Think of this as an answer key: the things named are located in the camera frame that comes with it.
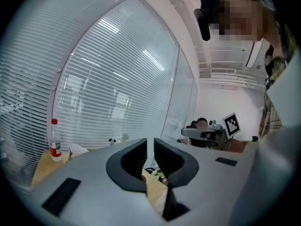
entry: plaid shirt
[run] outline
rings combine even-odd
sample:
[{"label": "plaid shirt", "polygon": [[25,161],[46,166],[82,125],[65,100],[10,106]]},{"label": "plaid shirt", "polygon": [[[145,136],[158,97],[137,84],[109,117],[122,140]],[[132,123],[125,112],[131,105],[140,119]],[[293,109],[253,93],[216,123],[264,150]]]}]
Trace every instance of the plaid shirt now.
[{"label": "plaid shirt", "polygon": [[268,79],[264,92],[264,105],[258,132],[259,138],[282,127],[277,111],[266,92],[284,71],[286,62],[289,63],[297,48],[296,40],[291,34],[290,29],[286,24],[281,22],[281,19],[277,15],[275,16],[275,24],[280,34],[284,57],[273,57],[274,49],[271,45],[265,54],[265,68]]}]

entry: red bottle cap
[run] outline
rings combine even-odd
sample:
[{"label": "red bottle cap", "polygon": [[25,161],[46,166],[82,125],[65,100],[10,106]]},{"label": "red bottle cap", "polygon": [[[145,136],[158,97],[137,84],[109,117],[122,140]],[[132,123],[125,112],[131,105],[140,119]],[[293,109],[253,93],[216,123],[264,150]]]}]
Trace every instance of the red bottle cap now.
[{"label": "red bottle cap", "polygon": [[51,124],[56,125],[57,124],[57,119],[52,119]]}]

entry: plastic water bottle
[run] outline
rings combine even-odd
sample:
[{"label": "plastic water bottle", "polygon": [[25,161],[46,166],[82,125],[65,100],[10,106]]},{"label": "plastic water bottle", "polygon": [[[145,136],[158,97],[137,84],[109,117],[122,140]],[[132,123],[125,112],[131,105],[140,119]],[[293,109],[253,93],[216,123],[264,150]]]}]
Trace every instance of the plastic water bottle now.
[{"label": "plastic water bottle", "polygon": [[48,139],[50,154],[52,160],[60,161],[62,159],[61,139],[56,131],[57,119],[51,120],[52,133]]}]

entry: bottle label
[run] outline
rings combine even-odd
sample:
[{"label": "bottle label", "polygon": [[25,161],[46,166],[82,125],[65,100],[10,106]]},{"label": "bottle label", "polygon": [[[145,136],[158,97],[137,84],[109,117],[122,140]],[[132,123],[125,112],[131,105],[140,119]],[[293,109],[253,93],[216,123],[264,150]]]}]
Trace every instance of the bottle label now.
[{"label": "bottle label", "polygon": [[58,156],[62,155],[60,141],[57,141],[57,142],[49,141],[49,149],[50,149],[51,155],[54,157],[58,157]]}]

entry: black cap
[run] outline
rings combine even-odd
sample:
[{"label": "black cap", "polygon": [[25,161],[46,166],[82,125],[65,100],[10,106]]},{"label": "black cap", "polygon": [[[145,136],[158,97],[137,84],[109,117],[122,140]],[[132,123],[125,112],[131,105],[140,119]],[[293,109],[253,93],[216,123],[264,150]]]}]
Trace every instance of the black cap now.
[{"label": "black cap", "polygon": [[206,17],[207,22],[212,24],[215,16],[218,16],[219,0],[201,0],[201,10]]}]

